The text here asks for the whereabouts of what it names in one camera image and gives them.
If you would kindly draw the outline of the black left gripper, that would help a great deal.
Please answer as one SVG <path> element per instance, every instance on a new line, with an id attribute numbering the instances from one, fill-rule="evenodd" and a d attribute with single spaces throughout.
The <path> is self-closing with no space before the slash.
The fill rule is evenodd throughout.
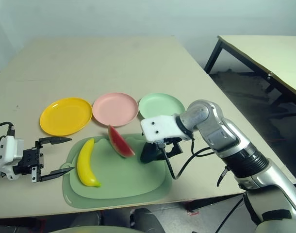
<path id="1" fill-rule="evenodd" d="M 22 159 L 18 162 L 16 166 L 13 166 L 13 172 L 16 175 L 27 175 L 31 174 L 32 183 L 35 182 L 44 182 L 52 179 L 59 178 L 64 174 L 70 172 L 74 167 L 66 167 L 59 170 L 52 171 L 48 175 L 41 176 L 41 169 L 44 167 L 43 154 L 40 152 L 40 149 L 44 144 L 60 144 L 64 142 L 71 141 L 71 138 L 52 136 L 39 138 L 35 142 L 35 147 L 24 150 Z"/>

